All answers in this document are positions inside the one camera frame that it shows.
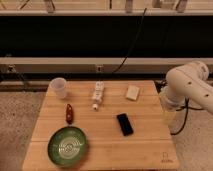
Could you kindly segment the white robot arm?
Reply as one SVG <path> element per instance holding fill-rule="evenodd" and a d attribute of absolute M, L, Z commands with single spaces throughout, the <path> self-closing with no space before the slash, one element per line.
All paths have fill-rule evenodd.
<path fill-rule="evenodd" d="M 159 93 L 164 121 L 169 125 L 176 110 L 189 98 L 213 114 L 213 87 L 206 83 L 209 69 L 202 61 L 174 67 L 166 74 L 167 85 Z"/>

